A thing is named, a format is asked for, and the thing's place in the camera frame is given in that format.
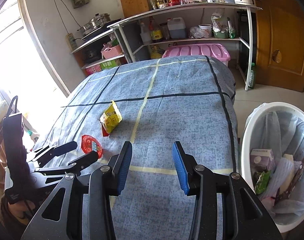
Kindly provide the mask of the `person's left hand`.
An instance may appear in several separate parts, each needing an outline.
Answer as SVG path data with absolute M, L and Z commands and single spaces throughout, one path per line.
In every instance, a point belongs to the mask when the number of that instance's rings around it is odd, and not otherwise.
M 28 213 L 32 213 L 34 209 L 35 204 L 30 200 L 21 200 L 15 204 L 9 204 L 5 196 L 0 200 L 0 211 L 4 222 L 6 218 L 10 218 L 14 222 L 27 226 L 31 220 Z

